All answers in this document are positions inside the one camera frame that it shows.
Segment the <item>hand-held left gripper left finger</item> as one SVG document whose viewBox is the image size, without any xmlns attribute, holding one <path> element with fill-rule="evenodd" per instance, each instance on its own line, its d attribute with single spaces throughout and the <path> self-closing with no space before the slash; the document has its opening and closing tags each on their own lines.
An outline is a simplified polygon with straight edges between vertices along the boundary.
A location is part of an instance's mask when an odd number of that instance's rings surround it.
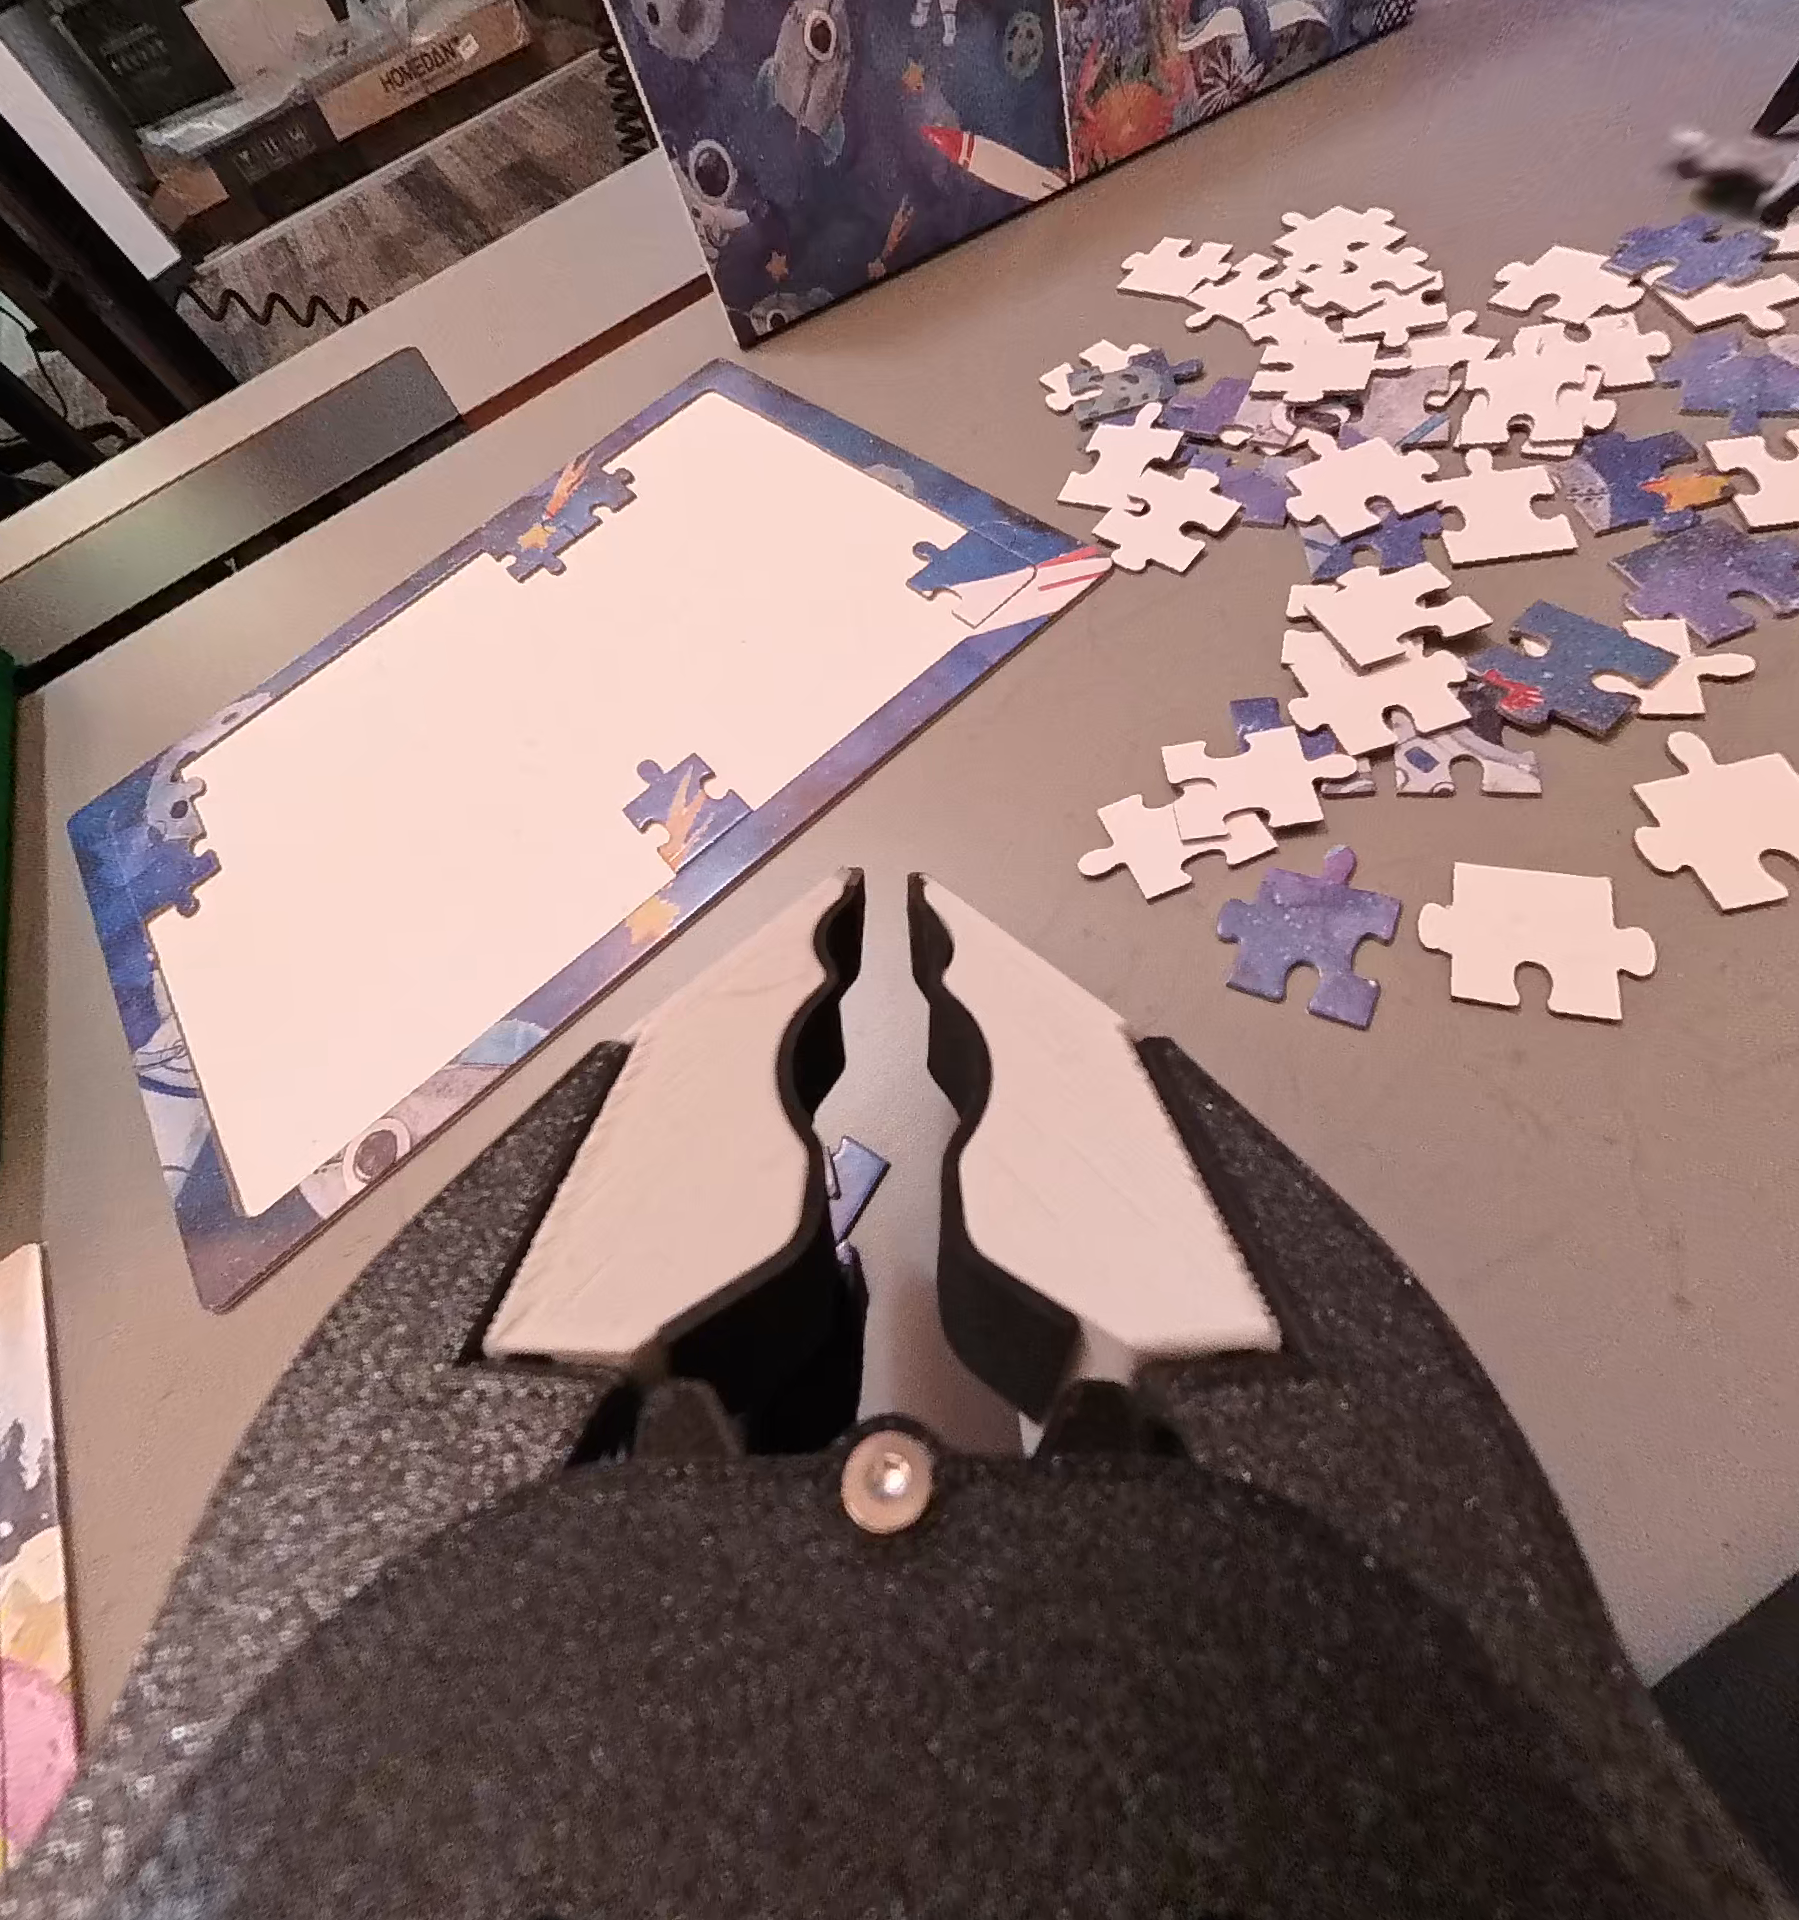
<svg viewBox="0 0 1799 1920">
<path fill-rule="evenodd" d="M 629 1034 L 481 1356 L 705 1381 L 755 1412 L 817 1355 L 841 1281 L 815 1108 L 861 942 L 847 869 Z"/>
</svg>

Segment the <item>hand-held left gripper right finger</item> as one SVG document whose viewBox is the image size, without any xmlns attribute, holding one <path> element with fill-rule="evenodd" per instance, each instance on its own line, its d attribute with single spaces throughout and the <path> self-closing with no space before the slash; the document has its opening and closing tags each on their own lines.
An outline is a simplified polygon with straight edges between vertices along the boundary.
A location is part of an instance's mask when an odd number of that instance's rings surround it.
<svg viewBox="0 0 1799 1920">
<path fill-rule="evenodd" d="M 959 1362 L 1043 1425 L 1075 1381 L 1277 1353 L 1127 1022 L 931 877 L 909 879 L 907 919 L 927 1068 L 957 1116 L 937 1306 Z"/>
</svg>

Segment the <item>blue framed puzzle board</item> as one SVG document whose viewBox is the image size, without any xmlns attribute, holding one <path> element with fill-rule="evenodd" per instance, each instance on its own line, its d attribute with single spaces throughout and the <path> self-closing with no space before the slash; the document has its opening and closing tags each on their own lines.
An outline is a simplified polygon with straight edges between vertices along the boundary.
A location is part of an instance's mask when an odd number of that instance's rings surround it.
<svg viewBox="0 0 1799 1920">
<path fill-rule="evenodd" d="M 213 1312 L 1109 572 L 721 359 L 583 457 L 635 500 L 563 576 L 515 582 L 491 517 L 67 825 Z M 1037 566 L 985 633 L 907 588 L 963 532 Z M 141 925 L 121 855 L 175 744 L 221 866 Z M 623 804 L 689 755 L 751 814 L 673 875 Z"/>
</svg>

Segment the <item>plain blue puzzle piece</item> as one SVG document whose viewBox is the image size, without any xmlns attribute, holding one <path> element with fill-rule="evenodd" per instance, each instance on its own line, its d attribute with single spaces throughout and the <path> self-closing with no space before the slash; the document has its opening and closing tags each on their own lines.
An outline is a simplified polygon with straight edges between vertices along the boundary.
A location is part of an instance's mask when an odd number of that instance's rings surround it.
<svg viewBox="0 0 1799 1920">
<path fill-rule="evenodd" d="M 141 925 L 163 910 L 191 916 L 197 890 L 219 872 L 219 857 L 199 840 L 135 828 L 121 855 L 125 892 Z"/>
</svg>

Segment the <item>pile of jigsaw puzzle pieces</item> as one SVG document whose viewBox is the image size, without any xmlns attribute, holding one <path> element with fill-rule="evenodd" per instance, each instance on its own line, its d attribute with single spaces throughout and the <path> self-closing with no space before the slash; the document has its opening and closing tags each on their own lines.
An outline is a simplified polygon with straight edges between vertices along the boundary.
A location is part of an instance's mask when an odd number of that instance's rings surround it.
<svg viewBox="0 0 1799 1920">
<path fill-rule="evenodd" d="M 1405 906 L 1349 847 L 1271 866 L 1327 799 L 1389 777 L 1401 800 L 1543 794 L 1537 739 L 1665 735 L 1669 770 L 1631 792 L 1621 837 L 1723 914 L 1799 882 L 1799 770 L 1693 730 L 1713 687 L 1754 672 L 1734 642 L 1799 617 L 1799 212 L 1631 229 L 1607 253 L 1555 245 L 1497 269 L 1493 336 L 1381 206 L 1285 212 L 1267 253 L 1161 239 L 1119 293 L 1229 324 L 1247 376 L 1099 343 L 1049 370 L 1081 428 L 1059 500 L 1097 514 L 1127 569 L 1185 572 L 1221 532 L 1289 530 L 1285 693 L 1229 707 L 1231 746 L 1161 751 L 1171 799 L 1119 799 L 1077 863 L 1145 900 L 1195 857 L 1259 863 L 1215 933 L 1227 986 L 1365 1031 L 1367 949 Z"/>
</svg>

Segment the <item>blue white puzzle piece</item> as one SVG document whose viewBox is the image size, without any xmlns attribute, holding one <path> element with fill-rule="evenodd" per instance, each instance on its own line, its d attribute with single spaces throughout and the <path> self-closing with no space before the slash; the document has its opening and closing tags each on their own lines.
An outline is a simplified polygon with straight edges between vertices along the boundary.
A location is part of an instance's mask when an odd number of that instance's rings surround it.
<svg viewBox="0 0 1799 1920">
<path fill-rule="evenodd" d="M 919 541 L 911 549 L 917 566 L 907 588 L 949 611 L 963 628 L 985 633 L 1037 579 L 1037 566 L 979 532 L 963 532 L 949 544 Z"/>
</svg>

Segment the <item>blue star puzzle piece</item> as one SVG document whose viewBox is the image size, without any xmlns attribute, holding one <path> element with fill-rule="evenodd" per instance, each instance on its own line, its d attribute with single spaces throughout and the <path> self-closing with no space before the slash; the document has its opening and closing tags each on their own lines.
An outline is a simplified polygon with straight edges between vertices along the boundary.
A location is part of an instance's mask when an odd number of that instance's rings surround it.
<svg viewBox="0 0 1799 1920">
<path fill-rule="evenodd" d="M 481 551 L 501 562 L 519 584 L 539 574 L 563 576 L 563 552 L 575 541 L 575 535 L 557 517 L 547 520 L 509 510 L 493 517 L 479 530 L 479 537 Z"/>
</svg>

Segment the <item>grey desk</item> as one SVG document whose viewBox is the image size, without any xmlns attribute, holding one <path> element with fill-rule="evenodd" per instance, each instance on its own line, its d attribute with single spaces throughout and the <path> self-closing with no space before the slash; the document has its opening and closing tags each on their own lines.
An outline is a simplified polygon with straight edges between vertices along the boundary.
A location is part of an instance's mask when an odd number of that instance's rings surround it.
<svg viewBox="0 0 1799 1920">
<path fill-rule="evenodd" d="M 1039 370 L 1095 339 L 1171 343 L 1115 293 L 1163 235 L 1265 250 L 1283 212 L 1377 204 L 1495 331 L 1495 270 L 1673 220 L 1669 134 L 1744 128 L 1799 5 L 1419 5 L 1407 31 L 809 321 L 741 365 L 1021 510 L 1055 502 L 1069 425 Z M 961 1447 L 1007 1408 L 949 1361 L 931 1292 L 951 1113 L 923 1062 L 905 881 L 921 871 L 1139 1032 L 1191 1050 L 1363 1212 L 1459 1327 L 1531 1438 L 1627 1648 L 1657 1676 L 1799 1569 L 1799 887 L 1721 914 L 1631 847 L 1663 733 L 1547 730 L 1539 800 L 1389 781 L 1279 857 L 1351 844 L 1401 896 L 1363 949 L 1373 1026 L 1227 991 L 1217 860 L 1141 900 L 1075 857 L 1097 808 L 1165 792 L 1165 743 L 1273 693 L 1289 535 L 1231 530 L 1183 579 L 1103 582 L 611 1000 L 227 1312 L 193 1296 L 65 817 L 397 584 L 417 562 L 731 349 L 713 301 L 565 379 L 171 608 L 17 709 L 0 1261 L 41 1242 L 55 1319 L 75 1660 L 107 1715 L 241 1428 L 335 1295 L 577 1056 L 817 879 L 861 866 L 863 972 L 823 1129 L 891 1171 L 863 1217 L 863 1404 Z"/>
</svg>

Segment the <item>dark grey desk flap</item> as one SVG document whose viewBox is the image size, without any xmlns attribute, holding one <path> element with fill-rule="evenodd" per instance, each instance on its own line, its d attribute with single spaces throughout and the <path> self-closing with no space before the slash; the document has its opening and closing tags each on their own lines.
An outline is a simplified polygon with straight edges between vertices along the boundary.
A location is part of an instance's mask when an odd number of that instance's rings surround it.
<svg viewBox="0 0 1799 1920">
<path fill-rule="evenodd" d="M 425 359 L 401 349 L 0 582 L 0 648 L 33 668 L 127 633 L 315 507 L 383 485 L 461 432 Z"/>
</svg>

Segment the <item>blue starry puzzle piece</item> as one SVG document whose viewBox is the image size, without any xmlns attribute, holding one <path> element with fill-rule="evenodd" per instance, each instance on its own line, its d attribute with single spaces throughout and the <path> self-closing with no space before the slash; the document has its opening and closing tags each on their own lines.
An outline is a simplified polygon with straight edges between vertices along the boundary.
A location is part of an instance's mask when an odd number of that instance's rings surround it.
<svg viewBox="0 0 1799 1920">
<path fill-rule="evenodd" d="M 835 1246 L 845 1246 L 865 1206 L 883 1185 L 889 1163 L 861 1141 L 843 1135 L 823 1167 L 825 1205 Z"/>
</svg>

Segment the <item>illustrated puzzle box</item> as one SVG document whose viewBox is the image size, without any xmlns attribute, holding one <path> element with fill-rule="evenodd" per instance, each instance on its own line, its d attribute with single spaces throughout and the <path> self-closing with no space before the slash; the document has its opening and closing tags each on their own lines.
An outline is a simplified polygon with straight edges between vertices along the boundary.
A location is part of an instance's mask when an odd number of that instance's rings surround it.
<svg viewBox="0 0 1799 1920">
<path fill-rule="evenodd" d="M 1411 3 L 613 3 L 741 349 L 1403 29 Z"/>
</svg>

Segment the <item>flat cardboard box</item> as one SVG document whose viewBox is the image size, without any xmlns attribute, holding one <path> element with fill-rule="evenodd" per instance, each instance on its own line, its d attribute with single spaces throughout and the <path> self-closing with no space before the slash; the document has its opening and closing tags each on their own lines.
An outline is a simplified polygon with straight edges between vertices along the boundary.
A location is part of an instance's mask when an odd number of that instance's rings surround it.
<svg viewBox="0 0 1799 1920">
<path fill-rule="evenodd" d="M 449 89 L 527 52 L 533 29 L 523 5 L 447 5 L 403 46 L 311 86 L 319 123 L 343 141 L 429 102 Z"/>
</svg>

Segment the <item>white board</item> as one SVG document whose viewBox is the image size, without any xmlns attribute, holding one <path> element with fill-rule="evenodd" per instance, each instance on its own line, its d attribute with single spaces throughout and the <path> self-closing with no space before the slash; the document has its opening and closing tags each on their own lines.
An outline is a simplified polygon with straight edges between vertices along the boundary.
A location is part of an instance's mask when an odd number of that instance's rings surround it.
<svg viewBox="0 0 1799 1920">
<path fill-rule="evenodd" d="M 139 148 L 99 95 L 43 5 L 0 10 L 0 131 L 45 166 L 147 282 L 169 282 L 185 256 L 151 215 Z"/>
</svg>

